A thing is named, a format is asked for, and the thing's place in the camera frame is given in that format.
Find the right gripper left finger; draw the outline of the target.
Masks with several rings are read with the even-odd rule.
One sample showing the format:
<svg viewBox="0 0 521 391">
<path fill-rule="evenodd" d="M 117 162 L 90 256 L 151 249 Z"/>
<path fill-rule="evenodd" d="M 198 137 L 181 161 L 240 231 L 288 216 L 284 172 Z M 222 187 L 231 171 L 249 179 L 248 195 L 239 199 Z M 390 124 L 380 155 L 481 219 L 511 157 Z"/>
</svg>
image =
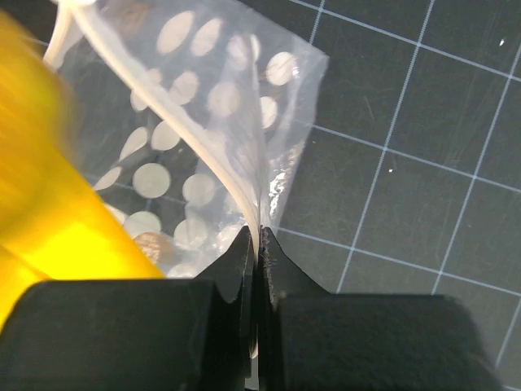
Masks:
<svg viewBox="0 0 521 391">
<path fill-rule="evenodd" d="M 192 279 L 47 281 L 1 333 L 4 390 L 242 390 L 255 332 L 243 228 Z"/>
</svg>

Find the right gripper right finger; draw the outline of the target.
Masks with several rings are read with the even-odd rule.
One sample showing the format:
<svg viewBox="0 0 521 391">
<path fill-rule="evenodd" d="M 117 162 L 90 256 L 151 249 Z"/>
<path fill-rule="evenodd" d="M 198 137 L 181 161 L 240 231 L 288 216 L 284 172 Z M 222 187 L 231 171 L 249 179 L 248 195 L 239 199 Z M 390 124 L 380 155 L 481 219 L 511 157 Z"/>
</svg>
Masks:
<svg viewBox="0 0 521 391">
<path fill-rule="evenodd" d="M 263 390 L 499 390 L 470 311 L 452 297 L 334 294 L 269 228 L 256 267 Z"/>
</svg>

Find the yellow banana bunch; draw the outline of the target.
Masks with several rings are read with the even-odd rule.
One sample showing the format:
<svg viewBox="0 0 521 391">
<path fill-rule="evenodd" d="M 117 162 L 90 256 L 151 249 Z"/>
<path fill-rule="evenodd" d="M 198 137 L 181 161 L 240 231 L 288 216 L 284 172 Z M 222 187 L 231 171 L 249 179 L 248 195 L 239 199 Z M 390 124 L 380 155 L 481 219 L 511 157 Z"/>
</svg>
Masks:
<svg viewBox="0 0 521 391">
<path fill-rule="evenodd" d="M 1 316 L 44 280 L 158 279 L 64 156 L 71 96 L 1 15 Z"/>
</svg>

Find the polka dot zip bag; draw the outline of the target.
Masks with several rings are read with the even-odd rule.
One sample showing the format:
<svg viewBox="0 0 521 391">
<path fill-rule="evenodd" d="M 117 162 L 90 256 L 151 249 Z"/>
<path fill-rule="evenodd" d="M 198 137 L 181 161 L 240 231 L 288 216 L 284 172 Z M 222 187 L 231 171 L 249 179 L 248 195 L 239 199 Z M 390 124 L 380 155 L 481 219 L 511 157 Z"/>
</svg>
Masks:
<svg viewBox="0 0 521 391">
<path fill-rule="evenodd" d="M 238 1 L 60 1 L 77 169 L 161 272 L 278 224 L 328 58 Z"/>
</svg>

